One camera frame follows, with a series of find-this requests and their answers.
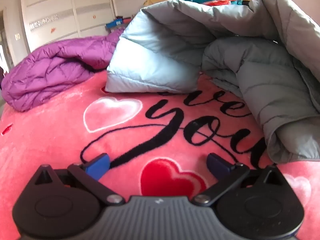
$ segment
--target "red heart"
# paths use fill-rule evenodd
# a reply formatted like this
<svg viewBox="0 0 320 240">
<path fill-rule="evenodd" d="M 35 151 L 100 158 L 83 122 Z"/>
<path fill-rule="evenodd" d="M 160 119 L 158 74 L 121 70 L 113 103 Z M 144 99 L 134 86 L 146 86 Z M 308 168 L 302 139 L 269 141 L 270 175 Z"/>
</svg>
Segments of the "red heart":
<svg viewBox="0 0 320 240">
<path fill-rule="evenodd" d="M 149 162 L 140 177 L 143 196 L 193 196 L 204 191 L 204 180 L 193 171 L 182 171 L 172 159 L 158 158 Z"/>
</svg>

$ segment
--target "quilted comforter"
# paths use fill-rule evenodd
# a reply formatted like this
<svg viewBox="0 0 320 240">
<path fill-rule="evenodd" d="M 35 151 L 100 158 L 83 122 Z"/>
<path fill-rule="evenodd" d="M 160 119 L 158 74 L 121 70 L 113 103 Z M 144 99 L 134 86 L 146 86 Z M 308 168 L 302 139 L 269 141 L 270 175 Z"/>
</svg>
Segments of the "quilted comforter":
<svg viewBox="0 0 320 240">
<path fill-rule="evenodd" d="M 188 93 L 202 71 L 246 101 L 274 162 L 318 160 L 319 49 L 320 27 L 291 0 L 170 0 L 143 8 L 122 34 L 106 91 Z"/>
</svg>

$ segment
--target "white heart outline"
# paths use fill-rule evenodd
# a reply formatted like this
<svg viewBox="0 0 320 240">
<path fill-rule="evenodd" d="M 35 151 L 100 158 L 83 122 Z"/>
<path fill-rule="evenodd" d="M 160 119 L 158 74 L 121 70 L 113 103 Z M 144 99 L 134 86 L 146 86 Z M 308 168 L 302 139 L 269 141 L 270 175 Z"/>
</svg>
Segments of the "white heart outline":
<svg viewBox="0 0 320 240">
<path fill-rule="evenodd" d="M 311 198 L 311 193 L 312 193 L 312 187 L 311 187 L 310 181 L 305 177 L 302 177 L 302 176 L 294 177 L 287 173 L 284 173 L 283 176 L 285 177 L 285 179 L 287 180 L 287 182 L 289 183 L 289 185 L 294 191 L 295 190 L 302 191 L 305 199 L 304 199 L 304 203 L 302 203 L 303 199 L 300 199 L 300 201 L 302 205 L 305 207 L 308 204 Z"/>
<path fill-rule="evenodd" d="M 121 122 L 117 122 L 117 123 L 114 123 L 114 124 L 111 124 L 111 125 L 107 125 L 107 126 L 104 126 L 104 127 L 100 127 L 100 128 L 98 128 L 98 129 L 92 131 L 92 130 L 90 130 L 90 129 L 88 128 L 88 125 L 87 125 L 87 123 L 86 123 L 86 121 L 85 121 L 85 114 L 86 114 L 87 110 L 89 109 L 89 107 L 90 107 L 91 105 L 96 104 L 96 103 L 99 103 L 100 101 L 104 101 L 104 100 L 106 100 L 106 99 L 112 101 L 115 105 L 117 105 L 117 107 L 119 107 L 119 104 L 121 104 L 121 103 L 124 103 L 124 102 L 125 102 L 126 104 L 128 104 L 128 101 L 129 101 L 129 102 L 131 101 L 131 103 L 137 103 L 137 104 L 139 105 L 139 108 L 137 109 L 136 113 L 134 113 L 134 115 L 129 116 L 127 119 L 124 119 L 124 120 L 121 121 Z M 93 102 L 92 102 L 89 106 L 87 106 L 87 108 L 85 109 L 85 111 L 84 111 L 84 113 L 83 113 L 83 123 L 84 123 L 84 127 L 86 128 L 86 130 L 88 131 L 88 133 L 95 133 L 95 132 L 98 132 L 98 131 L 107 129 L 107 128 L 109 128 L 109 127 L 116 126 L 116 125 L 118 125 L 118 124 L 122 124 L 122 123 L 128 122 L 129 120 L 131 120 L 132 118 L 134 118 L 134 117 L 141 111 L 142 107 L 143 107 L 142 102 L 141 102 L 140 100 L 138 100 L 138 99 L 125 98 L 125 99 L 118 100 L 118 99 L 116 99 L 116 98 L 114 98 L 114 97 L 102 97 L 102 98 L 99 98 L 99 99 L 93 101 Z"/>
</svg>

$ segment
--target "round black pad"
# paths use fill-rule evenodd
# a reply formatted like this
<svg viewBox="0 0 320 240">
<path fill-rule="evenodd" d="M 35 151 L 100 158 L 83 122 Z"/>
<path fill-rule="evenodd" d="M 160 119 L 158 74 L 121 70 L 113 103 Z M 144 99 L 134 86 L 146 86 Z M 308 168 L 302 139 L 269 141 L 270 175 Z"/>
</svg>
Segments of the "round black pad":
<svg viewBox="0 0 320 240">
<path fill-rule="evenodd" d="M 304 217 L 293 191 L 272 184 L 230 191 L 218 200 L 216 211 L 226 228 L 253 240 L 293 236 Z"/>
<path fill-rule="evenodd" d="M 87 229 L 99 212 L 99 202 L 92 194 L 43 184 L 34 187 L 32 193 L 21 194 L 12 214 L 21 232 L 35 238 L 61 239 Z"/>
</svg>

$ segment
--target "metal screw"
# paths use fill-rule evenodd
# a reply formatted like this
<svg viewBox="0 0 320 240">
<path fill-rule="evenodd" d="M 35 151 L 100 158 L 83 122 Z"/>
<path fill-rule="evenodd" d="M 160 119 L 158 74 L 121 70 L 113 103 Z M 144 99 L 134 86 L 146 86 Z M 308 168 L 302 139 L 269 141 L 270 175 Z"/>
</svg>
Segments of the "metal screw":
<svg viewBox="0 0 320 240">
<path fill-rule="evenodd" d="M 118 204 L 122 201 L 122 197 L 117 194 L 112 194 L 107 197 L 109 203 Z"/>
<path fill-rule="evenodd" d="M 195 201 L 201 204 L 206 204 L 210 201 L 210 198 L 207 195 L 198 195 L 195 197 Z"/>
</svg>

